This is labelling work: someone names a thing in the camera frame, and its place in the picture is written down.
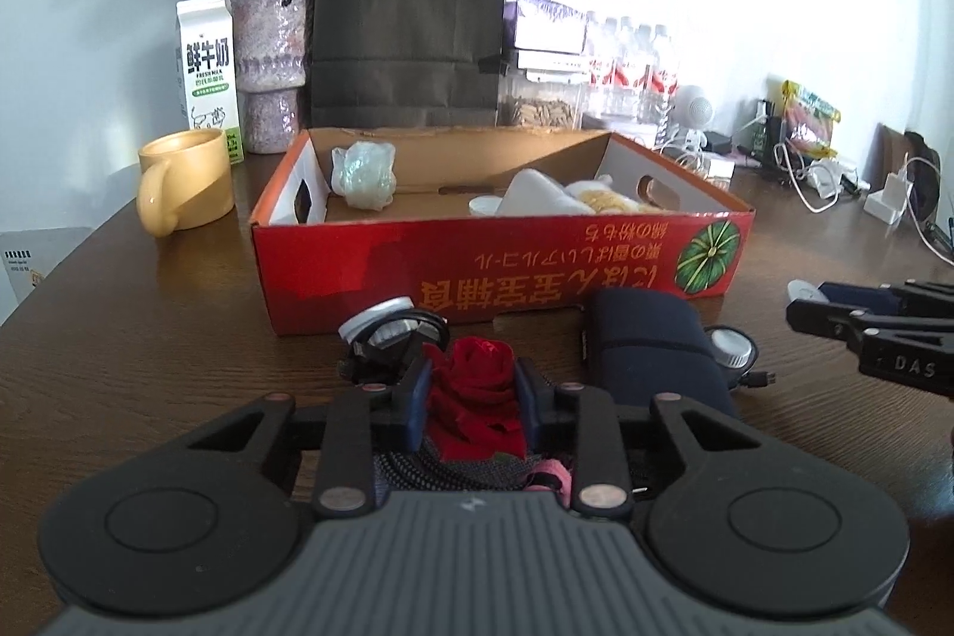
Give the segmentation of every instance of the ceramic vase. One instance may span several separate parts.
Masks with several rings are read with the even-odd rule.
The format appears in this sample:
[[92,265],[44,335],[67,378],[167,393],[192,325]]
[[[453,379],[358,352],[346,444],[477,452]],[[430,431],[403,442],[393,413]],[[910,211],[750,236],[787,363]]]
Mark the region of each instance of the ceramic vase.
[[303,125],[312,4],[232,0],[242,142],[249,152],[284,152]]

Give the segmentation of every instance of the red fabric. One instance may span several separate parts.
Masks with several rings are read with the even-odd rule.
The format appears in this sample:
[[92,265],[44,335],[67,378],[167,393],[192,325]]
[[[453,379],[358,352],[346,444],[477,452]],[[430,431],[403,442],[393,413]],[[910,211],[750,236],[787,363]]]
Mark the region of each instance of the red fabric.
[[433,362],[428,434],[441,460],[477,461],[496,453],[526,457],[507,343],[462,337],[450,356],[426,345]]

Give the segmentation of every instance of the water bottle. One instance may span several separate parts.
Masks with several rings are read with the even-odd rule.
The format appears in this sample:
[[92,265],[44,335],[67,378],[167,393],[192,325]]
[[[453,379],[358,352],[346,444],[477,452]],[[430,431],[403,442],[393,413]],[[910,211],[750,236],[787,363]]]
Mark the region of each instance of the water bottle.
[[665,25],[656,25],[652,39],[653,66],[650,84],[650,103],[652,118],[656,125],[655,145],[662,147],[669,141],[669,113],[673,108],[673,96],[676,94],[679,56],[669,37]]
[[656,58],[655,50],[652,49],[652,26],[642,23],[636,30],[636,48],[640,69],[636,84],[636,121],[641,125],[655,125],[655,108],[650,90]]
[[617,65],[614,67],[614,112],[622,117],[636,115],[636,85],[641,76],[633,21],[622,18],[617,33]]
[[590,95],[587,112],[593,117],[612,112],[612,74],[617,60],[617,27],[614,18],[598,23],[595,13],[587,24],[587,40],[584,45],[590,59]]

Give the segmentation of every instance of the white speaker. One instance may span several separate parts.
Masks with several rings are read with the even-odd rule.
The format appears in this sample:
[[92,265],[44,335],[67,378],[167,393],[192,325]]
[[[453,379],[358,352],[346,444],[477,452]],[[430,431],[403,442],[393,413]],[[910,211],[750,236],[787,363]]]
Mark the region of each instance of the white speaker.
[[712,122],[716,110],[706,92],[698,85],[685,85],[676,90],[673,122],[687,130],[704,130]]
[[706,144],[706,135],[702,131],[709,126],[716,109],[712,101],[706,98],[705,90],[699,85],[685,85],[676,90],[671,120],[679,127],[676,142],[681,141],[687,151],[702,149]]

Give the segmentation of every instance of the milk carton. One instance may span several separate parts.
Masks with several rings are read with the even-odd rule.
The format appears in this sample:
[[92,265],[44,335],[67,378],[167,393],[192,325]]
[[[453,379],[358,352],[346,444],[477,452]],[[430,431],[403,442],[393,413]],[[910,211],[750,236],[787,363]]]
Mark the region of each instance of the milk carton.
[[179,91],[188,128],[221,128],[232,165],[245,155],[239,130],[232,15],[225,0],[175,4]]

